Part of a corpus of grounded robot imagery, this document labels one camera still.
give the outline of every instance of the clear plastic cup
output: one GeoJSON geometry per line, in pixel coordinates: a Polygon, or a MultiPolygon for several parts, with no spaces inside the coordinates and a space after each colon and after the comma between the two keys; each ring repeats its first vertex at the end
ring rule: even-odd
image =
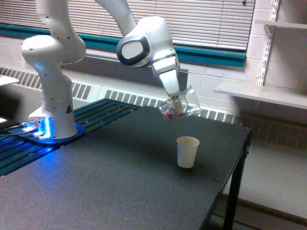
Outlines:
{"type": "Polygon", "coordinates": [[[192,86],[179,95],[169,98],[160,106],[160,111],[166,120],[201,115],[201,106],[192,86]]]}
{"type": "Polygon", "coordinates": [[[199,140],[193,137],[177,138],[177,164],[180,167],[193,167],[199,144],[199,140]]]}

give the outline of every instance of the warning label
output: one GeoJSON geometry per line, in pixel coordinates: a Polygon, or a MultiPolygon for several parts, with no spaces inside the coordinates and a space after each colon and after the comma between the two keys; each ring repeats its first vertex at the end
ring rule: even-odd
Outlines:
{"type": "Polygon", "coordinates": [[[71,105],[68,104],[68,108],[67,108],[67,110],[66,110],[66,114],[69,114],[69,113],[71,113],[71,112],[72,112],[71,105]]]}

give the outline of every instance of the radiator vent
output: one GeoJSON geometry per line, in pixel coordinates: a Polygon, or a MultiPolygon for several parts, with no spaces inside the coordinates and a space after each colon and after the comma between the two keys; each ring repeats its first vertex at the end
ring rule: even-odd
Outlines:
{"type": "Polygon", "coordinates": [[[242,126],[252,129],[252,140],[275,146],[307,150],[307,127],[276,122],[262,117],[245,117],[242,126]]]}
{"type": "Polygon", "coordinates": [[[108,89],[104,98],[112,99],[124,103],[130,103],[138,106],[159,107],[164,101],[160,98],[148,97],[147,95],[131,94],[130,92],[120,92],[119,90],[108,89]]]}
{"type": "MultiPolygon", "coordinates": [[[[129,91],[124,91],[120,89],[113,89],[109,87],[103,87],[104,94],[101,98],[113,99],[120,102],[135,104],[138,106],[150,106],[159,107],[166,99],[152,97],[145,94],[131,94],[129,91]]],[[[229,114],[227,111],[212,109],[209,107],[202,106],[201,117],[209,118],[212,120],[217,120],[221,122],[227,122],[230,124],[240,125],[241,118],[235,115],[229,114]]]]}
{"type": "MultiPolygon", "coordinates": [[[[42,82],[37,74],[22,72],[7,68],[0,68],[0,74],[18,79],[19,82],[16,84],[19,86],[32,88],[36,90],[42,90],[42,82]]],[[[87,101],[91,89],[92,89],[91,84],[85,84],[72,80],[72,97],[74,99],[82,99],[87,101]]]]}

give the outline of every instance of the teal window frame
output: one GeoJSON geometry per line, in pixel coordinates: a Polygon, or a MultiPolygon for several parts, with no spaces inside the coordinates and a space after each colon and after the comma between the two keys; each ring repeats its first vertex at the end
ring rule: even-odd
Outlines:
{"type": "MultiPolygon", "coordinates": [[[[50,31],[29,26],[19,26],[0,23],[0,35],[28,38],[34,35],[49,35],[50,31]]],[[[91,34],[79,34],[88,47],[116,50],[119,38],[91,34]]],[[[209,48],[175,45],[180,62],[193,62],[213,65],[244,67],[246,52],[234,52],[209,48]]]]}

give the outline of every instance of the table leg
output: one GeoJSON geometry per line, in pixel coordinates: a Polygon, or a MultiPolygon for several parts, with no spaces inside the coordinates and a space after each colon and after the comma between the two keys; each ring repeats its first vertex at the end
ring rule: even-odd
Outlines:
{"type": "Polygon", "coordinates": [[[235,170],[232,173],[225,220],[224,220],[224,227],[223,227],[224,230],[231,230],[234,223],[234,218],[236,213],[236,203],[239,197],[239,191],[240,191],[240,185],[241,185],[241,179],[243,175],[243,168],[244,168],[246,155],[247,155],[247,148],[245,147],[244,152],[243,154],[241,154],[239,162],[237,163],[235,170]]]}

